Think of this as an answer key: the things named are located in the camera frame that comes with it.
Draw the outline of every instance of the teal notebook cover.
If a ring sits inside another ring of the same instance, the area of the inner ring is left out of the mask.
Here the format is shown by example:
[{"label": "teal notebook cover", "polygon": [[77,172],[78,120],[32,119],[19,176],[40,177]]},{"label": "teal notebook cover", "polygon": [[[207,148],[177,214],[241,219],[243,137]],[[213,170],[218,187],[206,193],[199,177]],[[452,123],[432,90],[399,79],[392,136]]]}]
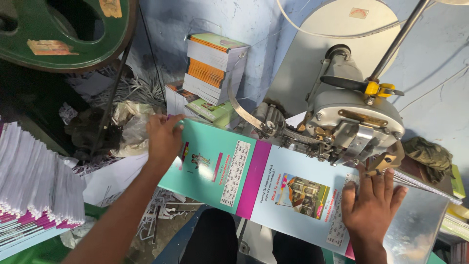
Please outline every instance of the teal notebook cover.
[{"label": "teal notebook cover", "polygon": [[235,214],[256,140],[191,118],[181,123],[180,154],[159,186]]}]

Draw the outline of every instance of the bolt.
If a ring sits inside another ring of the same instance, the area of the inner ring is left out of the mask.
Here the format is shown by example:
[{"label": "bolt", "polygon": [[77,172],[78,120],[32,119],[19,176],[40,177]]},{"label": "bolt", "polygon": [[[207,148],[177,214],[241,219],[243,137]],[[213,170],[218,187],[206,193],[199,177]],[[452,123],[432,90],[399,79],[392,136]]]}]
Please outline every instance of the bolt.
[{"label": "bolt", "polygon": [[393,132],[393,136],[394,136],[394,138],[396,138],[397,140],[401,140],[401,139],[402,139],[402,133],[401,133],[401,132],[395,131],[395,132]]},{"label": "bolt", "polygon": [[270,128],[270,129],[274,129],[275,125],[273,124],[272,121],[267,121],[267,127]]},{"label": "bolt", "polygon": [[331,136],[325,136],[325,137],[323,137],[323,141],[325,143],[331,143],[332,142],[332,137]]},{"label": "bolt", "polygon": [[376,99],[376,96],[370,95],[365,99],[364,103],[367,105],[372,105],[375,102],[375,99]]}]

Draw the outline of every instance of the hand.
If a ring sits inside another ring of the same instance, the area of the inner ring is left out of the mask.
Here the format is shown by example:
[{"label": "hand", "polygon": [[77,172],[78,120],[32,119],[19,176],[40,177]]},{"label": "hand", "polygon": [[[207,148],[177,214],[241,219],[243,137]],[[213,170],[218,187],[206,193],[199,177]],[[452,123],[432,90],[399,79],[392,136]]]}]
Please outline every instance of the hand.
[{"label": "hand", "polygon": [[184,126],[174,126],[185,117],[185,115],[177,115],[166,120],[165,115],[152,115],[146,124],[150,140],[148,161],[145,166],[162,172],[161,176],[166,173],[181,150],[181,132]]},{"label": "hand", "polygon": [[360,172],[358,199],[355,201],[355,182],[348,182],[342,191],[342,219],[350,233],[356,258],[357,251],[384,251],[384,236],[408,191],[404,186],[394,189],[392,168],[388,168],[384,175],[378,173],[371,177],[365,175],[362,164],[357,168]]}]

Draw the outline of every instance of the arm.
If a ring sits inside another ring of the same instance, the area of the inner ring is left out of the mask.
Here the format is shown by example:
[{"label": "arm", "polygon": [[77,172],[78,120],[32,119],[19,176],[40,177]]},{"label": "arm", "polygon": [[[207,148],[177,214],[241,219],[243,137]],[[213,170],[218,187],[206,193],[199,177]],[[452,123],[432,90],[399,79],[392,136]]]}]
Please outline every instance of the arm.
[{"label": "arm", "polygon": [[408,191],[407,187],[393,188],[394,169],[383,174],[365,175],[360,171],[360,195],[355,200],[355,182],[350,181],[342,191],[342,215],[350,233],[355,260],[358,264],[386,264],[384,235]]},{"label": "arm", "polygon": [[114,264],[125,257],[148,201],[181,148],[183,126],[174,126],[183,118],[184,115],[177,115],[166,121],[163,115],[150,117],[147,124],[150,136],[147,163],[62,263]]}]

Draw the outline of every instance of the blue wall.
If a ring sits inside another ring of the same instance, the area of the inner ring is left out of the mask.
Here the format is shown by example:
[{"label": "blue wall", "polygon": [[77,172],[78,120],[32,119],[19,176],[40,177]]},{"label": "blue wall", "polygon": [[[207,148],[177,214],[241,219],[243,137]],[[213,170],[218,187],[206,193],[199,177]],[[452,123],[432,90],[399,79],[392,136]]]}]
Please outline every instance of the blue wall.
[{"label": "blue wall", "polygon": [[[281,3],[290,18],[300,25],[321,1],[281,0]],[[409,16],[417,0],[388,0],[385,3],[401,21]],[[296,34],[282,17],[275,0],[142,0],[140,4],[158,64],[163,65],[173,78],[183,76],[187,52],[183,39],[194,17],[221,26],[220,29],[208,23],[206,26],[213,32],[251,45],[267,38],[249,51],[245,82],[238,93],[238,97],[250,97],[242,100],[246,108],[262,101]],[[398,110],[469,63],[467,14],[469,6],[444,4],[424,12],[402,44],[395,62],[381,78],[382,82],[393,83],[397,89],[406,92],[402,98],[391,97]],[[137,32],[131,60],[134,68],[150,69],[151,57],[143,34],[144,31]],[[453,162],[459,165],[463,175],[469,175],[466,158],[466,149],[469,149],[468,78],[469,74],[461,74],[401,114],[408,130],[406,138],[420,135],[446,147],[454,155]]]}]

